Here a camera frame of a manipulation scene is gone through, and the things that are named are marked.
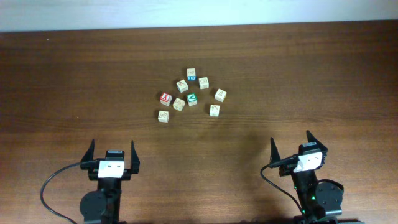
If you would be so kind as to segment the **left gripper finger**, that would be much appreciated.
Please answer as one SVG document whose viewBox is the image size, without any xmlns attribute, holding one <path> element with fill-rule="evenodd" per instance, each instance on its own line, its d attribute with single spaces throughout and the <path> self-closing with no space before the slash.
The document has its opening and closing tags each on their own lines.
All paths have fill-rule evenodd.
<svg viewBox="0 0 398 224">
<path fill-rule="evenodd" d="M 99 161 L 93 158 L 94 151 L 95 151 L 95 140 L 92 139 L 88 150 L 85 152 L 84 156 L 80 161 L 81 170 L 94 170 L 98 168 Z"/>
<path fill-rule="evenodd" d="M 140 160 L 135 149 L 134 141 L 131 141 L 130 165 L 130 168 L 126 169 L 126 173 L 138 174 L 140 168 Z"/>
</svg>

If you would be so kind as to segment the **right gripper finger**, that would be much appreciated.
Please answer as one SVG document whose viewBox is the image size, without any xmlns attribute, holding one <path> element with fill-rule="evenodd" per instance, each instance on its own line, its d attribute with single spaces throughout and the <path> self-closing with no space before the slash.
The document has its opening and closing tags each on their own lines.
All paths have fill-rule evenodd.
<svg viewBox="0 0 398 224">
<path fill-rule="evenodd" d="M 306 130 L 306 135 L 308 142 L 315 142 L 321 152 L 328 152 L 328 148 L 324 146 L 309 130 Z"/>
<path fill-rule="evenodd" d="M 288 166 L 288 165 L 292 165 L 292 164 L 297 165 L 297 163 L 299 161 L 297 155 L 293 155 L 293 156 L 287 157 L 285 159 L 280 158 L 279 151 L 278 151 L 278 148 L 274 141 L 274 138 L 270 138 L 270 145 L 271 145 L 271 154 L 270 154 L 270 161 L 269 161 L 270 168 L 276 168 L 276 167 L 280 167 L 280 166 Z"/>
</svg>

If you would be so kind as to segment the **wooden block engraved picture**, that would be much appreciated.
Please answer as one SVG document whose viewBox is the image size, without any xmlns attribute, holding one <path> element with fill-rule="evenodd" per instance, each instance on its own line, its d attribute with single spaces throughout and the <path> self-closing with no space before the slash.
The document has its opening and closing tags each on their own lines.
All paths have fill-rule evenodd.
<svg viewBox="0 0 398 224">
<path fill-rule="evenodd" d="M 218 117 L 220 114 L 220 105 L 210 105 L 210 116 Z"/>
</svg>

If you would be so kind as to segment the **wooden block green letter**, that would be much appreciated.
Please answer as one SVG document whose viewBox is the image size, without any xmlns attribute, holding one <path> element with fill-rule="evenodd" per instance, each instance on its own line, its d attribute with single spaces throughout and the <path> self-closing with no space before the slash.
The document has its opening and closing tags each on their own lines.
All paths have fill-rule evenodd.
<svg viewBox="0 0 398 224">
<path fill-rule="evenodd" d="M 195 93 L 188 94 L 186 98 L 189 106 L 193 106 L 198 103 L 198 98 Z"/>
</svg>

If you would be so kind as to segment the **wooden block letter A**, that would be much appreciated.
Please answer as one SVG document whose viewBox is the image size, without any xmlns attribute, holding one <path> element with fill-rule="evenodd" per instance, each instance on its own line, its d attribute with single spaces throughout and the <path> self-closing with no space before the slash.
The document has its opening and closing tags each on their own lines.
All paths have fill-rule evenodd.
<svg viewBox="0 0 398 224">
<path fill-rule="evenodd" d="M 224 102 L 224 99 L 226 98 L 227 92 L 222 90 L 222 89 L 218 89 L 215 93 L 215 99 L 217 101 L 220 102 Z"/>
</svg>

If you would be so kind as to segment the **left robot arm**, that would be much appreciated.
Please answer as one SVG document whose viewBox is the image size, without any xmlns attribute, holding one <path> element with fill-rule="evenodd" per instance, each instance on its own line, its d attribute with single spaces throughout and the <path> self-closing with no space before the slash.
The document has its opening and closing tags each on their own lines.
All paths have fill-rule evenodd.
<svg viewBox="0 0 398 224">
<path fill-rule="evenodd" d="M 121 204 L 121 186 L 132 175 L 139 173 L 140 160 L 131 143 L 130 167 L 125 167 L 125 152 L 108 150 L 104 158 L 94 159 L 95 142 L 92 141 L 81 159 L 80 169 L 88 171 L 90 181 L 97 189 L 88 192 L 80 201 L 80 212 L 86 224 L 118 224 Z"/>
</svg>

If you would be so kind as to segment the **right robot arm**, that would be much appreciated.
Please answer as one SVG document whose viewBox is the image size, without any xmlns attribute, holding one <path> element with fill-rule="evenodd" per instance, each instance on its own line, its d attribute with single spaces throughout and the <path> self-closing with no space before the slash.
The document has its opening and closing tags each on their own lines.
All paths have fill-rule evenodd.
<svg viewBox="0 0 398 224">
<path fill-rule="evenodd" d="M 315 136 L 306 131 L 307 143 L 298 147 L 298 153 L 282 159 L 276 143 L 270 138 L 270 161 L 261 171 L 261 177 L 271 186 L 290 197 L 301 214 L 293 217 L 293 223 L 360 223 L 359 220 L 340 220 L 338 216 L 343 213 L 344 187 L 342 184 L 330 179 L 318 179 L 315 171 L 325 164 L 328 148 Z M 266 168 L 278 168 L 279 175 L 290 176 L 298 198 L 294 198 L 263 174 Z"/>
</svg>

